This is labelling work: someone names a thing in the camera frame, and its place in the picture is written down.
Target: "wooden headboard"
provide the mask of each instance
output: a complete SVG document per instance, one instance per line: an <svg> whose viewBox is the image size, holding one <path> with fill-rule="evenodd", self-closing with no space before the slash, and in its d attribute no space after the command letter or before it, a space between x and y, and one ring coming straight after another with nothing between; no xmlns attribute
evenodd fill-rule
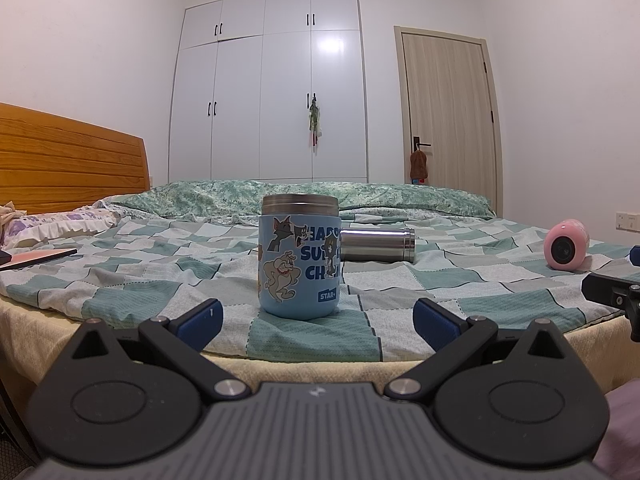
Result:
<svg viewBox="0 0 640 480"><path fill-rule="evenodd" d="M142 139L0 103L0 205L70 211L148 189Z"/></svg>

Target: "notebook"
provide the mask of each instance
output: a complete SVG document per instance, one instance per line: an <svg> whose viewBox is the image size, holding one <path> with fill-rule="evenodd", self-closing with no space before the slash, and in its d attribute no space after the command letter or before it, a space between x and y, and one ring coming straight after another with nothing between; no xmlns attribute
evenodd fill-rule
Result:
<svg viewBox="0 0 640 480"><path fill-rule="evenodd" d="M34 251L27 251L25 253L13 254L11 260L5 264L0 265L0 270L18 270L24 267L31 267L36 264L43 264L50 262L51 260L57 260L64 256L71 256L76 254L77 249L36 249Z"/></svg>

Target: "pink cup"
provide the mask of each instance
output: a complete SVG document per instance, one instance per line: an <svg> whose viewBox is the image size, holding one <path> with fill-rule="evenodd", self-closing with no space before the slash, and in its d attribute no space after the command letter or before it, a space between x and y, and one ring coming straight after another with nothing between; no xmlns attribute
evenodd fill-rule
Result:
<svg viewBox="0 0 640 480"><path fill-rule="evenodd" d="M564 220L545 237L545 258L555 270L575 270L582 265L589 248L589 234L582 222Z"/></svg>

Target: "metal screw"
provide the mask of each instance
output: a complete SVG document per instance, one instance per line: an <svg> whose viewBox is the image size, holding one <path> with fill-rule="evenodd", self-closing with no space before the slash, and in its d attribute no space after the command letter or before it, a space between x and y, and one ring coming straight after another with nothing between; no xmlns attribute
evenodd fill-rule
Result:
<svg viewBox="0 0 640 480"><path fill-rule="evenodd" d="M413 395L420 391L421 384L415 379L394 379L389 389L396 395Z"/></svg>
<svg viewBox="0 0 640 480"><path fill-rule="evenodd" d="M238 379L224 379L217 382L213 389L219 395L225 397L237 397L238 395L244 394L247 386Z"/></svg>

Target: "white wardrobe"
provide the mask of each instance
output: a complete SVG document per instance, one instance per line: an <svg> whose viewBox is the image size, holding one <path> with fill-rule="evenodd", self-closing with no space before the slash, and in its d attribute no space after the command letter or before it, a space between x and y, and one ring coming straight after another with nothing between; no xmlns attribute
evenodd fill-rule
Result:
<svg viewBox="0 0 640 480"><path fill-rule="evenodd" d="M209 178L367 181L357 0L223 0L186 11L169 181Z"/></svg>

